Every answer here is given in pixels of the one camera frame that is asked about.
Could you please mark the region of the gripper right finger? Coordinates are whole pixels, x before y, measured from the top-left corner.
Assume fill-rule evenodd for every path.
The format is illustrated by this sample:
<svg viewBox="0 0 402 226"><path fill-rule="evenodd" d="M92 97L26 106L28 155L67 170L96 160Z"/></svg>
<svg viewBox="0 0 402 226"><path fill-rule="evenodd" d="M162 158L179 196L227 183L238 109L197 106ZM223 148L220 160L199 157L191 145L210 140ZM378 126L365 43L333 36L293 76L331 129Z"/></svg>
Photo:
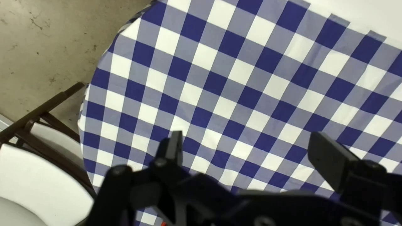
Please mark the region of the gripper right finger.
<svg viewBox="0 0 402 226"><path fill-rule="evenodd" d="M312 132L310 163L339 195L341 224L378 225L383 210L402 225L402 175L357 157L323 132Z"/></svg>

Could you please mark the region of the blue white checkered tablecloth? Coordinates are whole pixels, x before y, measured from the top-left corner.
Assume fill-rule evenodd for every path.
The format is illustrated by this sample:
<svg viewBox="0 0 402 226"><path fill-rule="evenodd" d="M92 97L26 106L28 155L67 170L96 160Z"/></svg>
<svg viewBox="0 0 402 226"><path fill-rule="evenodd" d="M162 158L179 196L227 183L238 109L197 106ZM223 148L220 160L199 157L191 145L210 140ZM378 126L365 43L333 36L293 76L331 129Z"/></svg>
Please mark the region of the blue white checkered tablecloth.
<svg viewBox="0 0 402 226"><path fill-rule="evenodd" d="M78 125L95 191L179 130L184 168L231 191L335 197L312 131L402 175L402 38L303 0L155 0L102 54Z"/></svg>

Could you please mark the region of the dark wooden chair white seat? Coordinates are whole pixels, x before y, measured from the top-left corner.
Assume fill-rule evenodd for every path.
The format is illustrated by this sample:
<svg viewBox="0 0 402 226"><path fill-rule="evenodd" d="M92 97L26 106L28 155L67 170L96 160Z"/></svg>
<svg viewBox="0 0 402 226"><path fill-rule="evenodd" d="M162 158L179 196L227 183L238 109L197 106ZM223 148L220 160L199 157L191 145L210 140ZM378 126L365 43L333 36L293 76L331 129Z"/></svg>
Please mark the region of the dark wooden chair white seat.
<svg viewBox="0 0 402 226"><path fill-rule="evenodd" d="M96 193L79 135L50 111L76 83L0 131L0 226L85 226Z"/></svg>

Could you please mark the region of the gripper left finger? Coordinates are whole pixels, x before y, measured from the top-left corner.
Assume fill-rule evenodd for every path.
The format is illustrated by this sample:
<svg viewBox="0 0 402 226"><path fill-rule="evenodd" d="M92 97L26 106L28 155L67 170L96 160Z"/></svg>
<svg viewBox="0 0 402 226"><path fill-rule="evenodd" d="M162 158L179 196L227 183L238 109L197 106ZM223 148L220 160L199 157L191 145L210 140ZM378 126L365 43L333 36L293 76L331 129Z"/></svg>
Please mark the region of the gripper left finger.
<svg viewBox="0 0 402 226"><path fill-rule="evenodd" d="M137 211L152 207L167 226L234 226L228 212L234 196L205 174L190 175L182 164L182 133L163 139L143 170L111 167L85 226L130 225Z"/></svg>

